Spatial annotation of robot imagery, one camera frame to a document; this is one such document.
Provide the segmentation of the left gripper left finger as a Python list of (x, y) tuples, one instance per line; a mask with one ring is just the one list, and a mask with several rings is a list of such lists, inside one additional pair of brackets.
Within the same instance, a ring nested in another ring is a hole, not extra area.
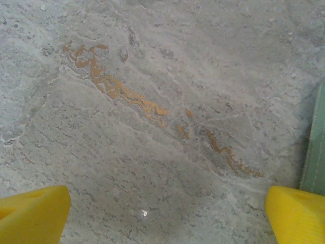
[(59, 243), (70, 206), (66, 186), (2, 198), (1, 243)]

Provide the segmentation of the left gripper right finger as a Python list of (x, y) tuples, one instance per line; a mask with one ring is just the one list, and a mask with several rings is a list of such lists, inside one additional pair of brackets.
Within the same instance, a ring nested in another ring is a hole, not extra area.
[(265, 211), (279, 244), (324, 244), (324, 196), (272, 186)]

